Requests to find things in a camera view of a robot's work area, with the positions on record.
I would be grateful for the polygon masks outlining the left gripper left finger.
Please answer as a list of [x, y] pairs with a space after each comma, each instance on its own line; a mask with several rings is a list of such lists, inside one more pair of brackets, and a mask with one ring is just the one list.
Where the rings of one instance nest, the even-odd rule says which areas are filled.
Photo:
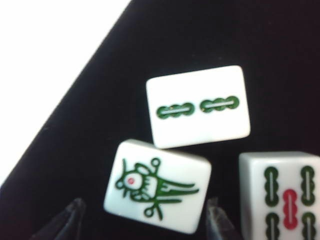
[[74, 199], [42, 229], [31, 236], [32, 240], [79, 240], [86, 204]]

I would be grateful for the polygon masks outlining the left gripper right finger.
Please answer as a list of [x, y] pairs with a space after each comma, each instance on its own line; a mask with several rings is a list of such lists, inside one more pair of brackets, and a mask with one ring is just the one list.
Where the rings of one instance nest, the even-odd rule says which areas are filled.
[[212, 197], [206, 203], [206, 239], [236, 240], [237, 232], [226, 212], [219, 207], [218, 198]]

